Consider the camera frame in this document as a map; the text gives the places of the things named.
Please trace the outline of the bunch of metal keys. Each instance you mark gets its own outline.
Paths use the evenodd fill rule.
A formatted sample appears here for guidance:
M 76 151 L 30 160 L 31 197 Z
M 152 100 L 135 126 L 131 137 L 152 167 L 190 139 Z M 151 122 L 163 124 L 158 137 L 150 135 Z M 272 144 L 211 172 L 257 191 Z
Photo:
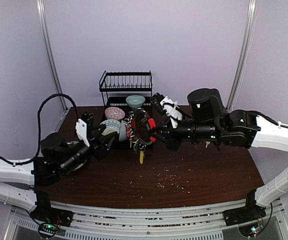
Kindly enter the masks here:
M 146 145 L 140 143 L 140 140 L 135 137 L 135 132 L 134 130 L 132 130 L 131 127 L 131 119 L 125 118 L 124 121 L 126 126 L 126 135 L 129 140 L 130 148 L 132 148 L 134 152 L 138 154 L 139 163 L 142 165 L 145 159 Z

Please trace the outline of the large keyring with red grip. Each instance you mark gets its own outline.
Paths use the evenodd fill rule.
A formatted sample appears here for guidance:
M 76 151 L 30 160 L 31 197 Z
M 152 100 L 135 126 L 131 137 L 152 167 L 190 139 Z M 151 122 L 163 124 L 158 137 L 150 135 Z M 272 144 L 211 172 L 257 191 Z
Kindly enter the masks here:
M 140 144 L 146 146 L 154 142 L 150 133 L 150 130 L 153 128 L 150 125 L 150 120 L 152 120 L 151 116 L 143 108 L 136 108 L 131 115 L 130 126 L 132 135 L 136 137 Z

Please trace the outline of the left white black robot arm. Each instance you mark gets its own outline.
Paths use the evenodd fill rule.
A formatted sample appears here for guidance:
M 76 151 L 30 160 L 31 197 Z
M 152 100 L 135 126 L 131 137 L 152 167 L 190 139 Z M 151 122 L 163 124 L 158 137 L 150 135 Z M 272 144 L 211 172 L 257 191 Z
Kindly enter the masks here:
M 41 156 L 8 160 L 0 156 L 0 202 L 37 213 L 45 222 L 56 218 L 47 193 L 35 187 L 51 186 L 81 169 L 88 160 L 102 160 L 119 137 L 116 131 L 104 135 L 104 125 L 95 134 L 67 142 L 59 132 L 49 134 L 40 143 Z

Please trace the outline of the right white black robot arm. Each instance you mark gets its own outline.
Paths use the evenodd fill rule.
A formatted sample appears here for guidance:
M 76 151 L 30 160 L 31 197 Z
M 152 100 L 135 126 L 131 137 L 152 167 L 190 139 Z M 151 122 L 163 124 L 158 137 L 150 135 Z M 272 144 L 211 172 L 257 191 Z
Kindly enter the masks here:
M 160 140 L 170 151 L 177 151 L 182 142 L 213 143 L 231 147 L 268 148 L 288 152 L 288 124 L 273 120 L 255 110 L 228 112 L 220 92 L 215 88 L 201 88 L 187 96 L 191 114 L 185 113 L 168 96 L 156 93 L 151 104 L 167 119 L 156 125 L 149 120 L 152 141 Z M 260 207 L 288 192 L 288 166 L 269 183 L 252 191 L 247 205 L 240 210 L 243 220 L 252 220 Z

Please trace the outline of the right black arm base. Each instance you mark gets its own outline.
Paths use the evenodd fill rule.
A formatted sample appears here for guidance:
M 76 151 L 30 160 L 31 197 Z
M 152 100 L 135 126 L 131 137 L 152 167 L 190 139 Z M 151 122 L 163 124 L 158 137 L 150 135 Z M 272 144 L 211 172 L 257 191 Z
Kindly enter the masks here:
M 247 223 L 266 216 L 266 208 L 256 205 L 255 192 L 256 190 L 254 189 L 247 194 L 245 206 L 225 210 L 222 213 L 227 227 Z

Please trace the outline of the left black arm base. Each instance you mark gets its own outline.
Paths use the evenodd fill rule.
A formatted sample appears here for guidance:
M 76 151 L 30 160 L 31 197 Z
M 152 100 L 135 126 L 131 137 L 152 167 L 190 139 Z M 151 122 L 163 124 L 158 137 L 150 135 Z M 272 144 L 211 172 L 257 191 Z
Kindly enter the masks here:
M 54 208 L 51 206 L 49 195 L 46 192 L 35 190 L 36 200 L 35 209 L 30 212 L 30 216 L 42 222 L 47 222 L 53 225 L 70 227 L 73 219 L 73 212 Z

